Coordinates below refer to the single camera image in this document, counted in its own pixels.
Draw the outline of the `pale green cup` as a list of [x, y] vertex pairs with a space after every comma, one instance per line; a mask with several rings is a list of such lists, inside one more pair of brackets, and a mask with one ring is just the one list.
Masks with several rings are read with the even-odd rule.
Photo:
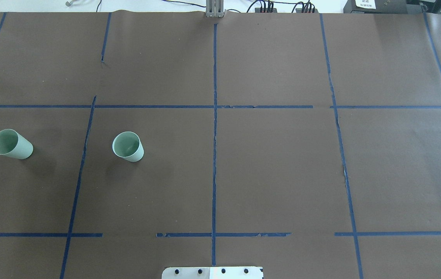
[[0, 155], [15, 159], [27, 159], [33, 153], [33, 145], [14, 129], [0, 131]]
[[137, 134], [134, 132], [122, 132], [112, 142], [114, 154], [130, 162], [140, 161], [144, 156], [144, 147]]

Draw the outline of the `brown paper table cover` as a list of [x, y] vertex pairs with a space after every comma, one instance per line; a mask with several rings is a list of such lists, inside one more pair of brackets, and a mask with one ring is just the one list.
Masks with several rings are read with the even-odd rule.
[[441, 15], [0, 13], [3, 129], [0, 279], [441, 279]]

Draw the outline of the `black USB hub left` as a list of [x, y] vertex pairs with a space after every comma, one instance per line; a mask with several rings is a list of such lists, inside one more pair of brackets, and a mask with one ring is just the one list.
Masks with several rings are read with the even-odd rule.
[[258, 14], [277, 13], [277, 9], [275, 7], [257, 7], [254, 10], [255, 10], [255, 13], [258, 13]]

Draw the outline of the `black usb hub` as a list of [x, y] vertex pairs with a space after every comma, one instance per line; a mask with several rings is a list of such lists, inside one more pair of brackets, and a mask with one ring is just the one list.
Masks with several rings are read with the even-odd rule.
[[277, 9], [275, 7], [257, 7], [254, 10], [255, 10], [255, 13], [258, 13], [258, 14], [277, 13]]
[[316, 7], [303, 7], [303, 8], [296, 8], [294, 12], [296, 14], [317, 14], [318, 9], [316, 9]]

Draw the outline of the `black USB hub right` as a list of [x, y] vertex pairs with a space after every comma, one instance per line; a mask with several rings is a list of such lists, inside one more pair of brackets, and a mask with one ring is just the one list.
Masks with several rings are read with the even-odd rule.
[[318, 9], [316, 9], [316, 7], [303, 7], [303, 8], [296, 8], [294, 12], [296, 14], [317, 14]]

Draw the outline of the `black computer box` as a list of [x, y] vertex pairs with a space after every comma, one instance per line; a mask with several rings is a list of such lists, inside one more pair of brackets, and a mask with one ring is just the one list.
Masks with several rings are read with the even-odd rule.
[[347, 0], [344, 14], [407, 14], [406, 0]]

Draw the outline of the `grey aluminium frame post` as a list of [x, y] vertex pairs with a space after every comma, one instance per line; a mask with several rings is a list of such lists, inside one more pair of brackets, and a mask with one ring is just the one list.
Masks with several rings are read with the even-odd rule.
[[206, 17], [224, 17], [224, 0], [206, 0]]

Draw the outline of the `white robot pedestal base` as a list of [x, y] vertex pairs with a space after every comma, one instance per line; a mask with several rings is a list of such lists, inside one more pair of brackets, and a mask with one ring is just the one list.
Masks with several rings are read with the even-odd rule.
[[162, 279], [263, 279], [262, 267], [169, 267], [165, 268]]

